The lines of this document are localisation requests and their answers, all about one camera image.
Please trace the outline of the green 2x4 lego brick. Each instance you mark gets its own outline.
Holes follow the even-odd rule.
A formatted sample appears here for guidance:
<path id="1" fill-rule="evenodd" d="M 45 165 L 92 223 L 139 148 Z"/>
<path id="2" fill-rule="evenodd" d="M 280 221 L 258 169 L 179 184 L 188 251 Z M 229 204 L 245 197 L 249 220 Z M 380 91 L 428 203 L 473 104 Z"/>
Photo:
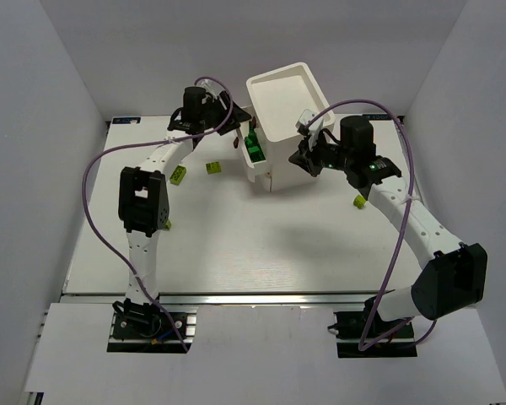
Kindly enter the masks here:
<path id="1" fill-rule="evenodd" d="M 249 148 L 256 147 L 258 145 L 258 138 L 256 136 L 256 131 L 254 128 L 251 128 L 248 131 L 247 136 L 245 137 L 245 146 Z"/>

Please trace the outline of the green 2x3 lego brick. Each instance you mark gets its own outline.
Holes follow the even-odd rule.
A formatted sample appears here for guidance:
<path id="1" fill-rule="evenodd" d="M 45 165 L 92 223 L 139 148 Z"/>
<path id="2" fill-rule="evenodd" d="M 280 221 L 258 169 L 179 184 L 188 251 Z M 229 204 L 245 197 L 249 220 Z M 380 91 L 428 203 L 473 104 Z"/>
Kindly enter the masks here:
<path id="1" fill-rule="evenodd" d="M 252 163 L 261 162 L 266 159 L 259 145 L 253 148 L 248 148 L 247 150 Z"/>

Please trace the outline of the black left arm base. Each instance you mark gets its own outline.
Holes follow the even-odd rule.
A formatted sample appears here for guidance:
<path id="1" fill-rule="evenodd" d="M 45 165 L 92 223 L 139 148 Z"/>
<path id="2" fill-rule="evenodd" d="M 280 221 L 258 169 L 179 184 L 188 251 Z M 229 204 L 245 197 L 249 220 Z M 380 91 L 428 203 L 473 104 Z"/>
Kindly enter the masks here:
<path id="1" fill-rule="evenodd" d="M 115 301 L 108 353 L 185 354 L 195 333 L 195 317 L 187 312 L 170 312 L 169 319 L 153 304 Z"/>

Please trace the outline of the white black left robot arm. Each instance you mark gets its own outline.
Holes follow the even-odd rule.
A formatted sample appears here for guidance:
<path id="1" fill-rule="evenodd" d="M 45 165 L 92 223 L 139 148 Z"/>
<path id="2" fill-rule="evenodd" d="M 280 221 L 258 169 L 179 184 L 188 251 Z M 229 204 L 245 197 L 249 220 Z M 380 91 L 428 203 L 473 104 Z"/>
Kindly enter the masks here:
<path id="1" fill-rule="evenodd" d="M 171 115 L 167 127 L 170 141 L 158 146 L 140 165 L 121 171 L 118 213 L 133 266 L 126 291 L 132 303 L 151 304 L 159 297 L 157 244 L 170 216 L 167 183 L 171 175 L 200 143 L 199 134 L 216 129 L 223 135 L 249 119 L 227 90 L 215 94 L 206 83 L 189 86 L 184 90 L 182 107 Z"/>

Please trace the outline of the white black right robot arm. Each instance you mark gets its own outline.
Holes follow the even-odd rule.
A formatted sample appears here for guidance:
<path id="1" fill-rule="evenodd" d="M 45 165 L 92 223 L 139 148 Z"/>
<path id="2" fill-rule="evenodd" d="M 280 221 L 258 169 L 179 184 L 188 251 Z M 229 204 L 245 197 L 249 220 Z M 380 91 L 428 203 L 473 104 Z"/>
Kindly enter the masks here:
<path id="1" fill-rule="evenodd" d="M 366 117 L 341 119 L 341 137 L 335 143 L 313 111 L 304 111 L 296 127 L 304 138 L 290 163 L 312 176 L 323 169 L 344 172 L 348 183 L 404 232 L 404 241 L 418 261 L 421 272 L 414 284 L 381 299 L 380 320 L 423 316 L 434 321 L 482 300 L 486 251 L 451 234 L 422 202 L 412 199 L 401 170 L 376 153 L 374 128 Z"/>

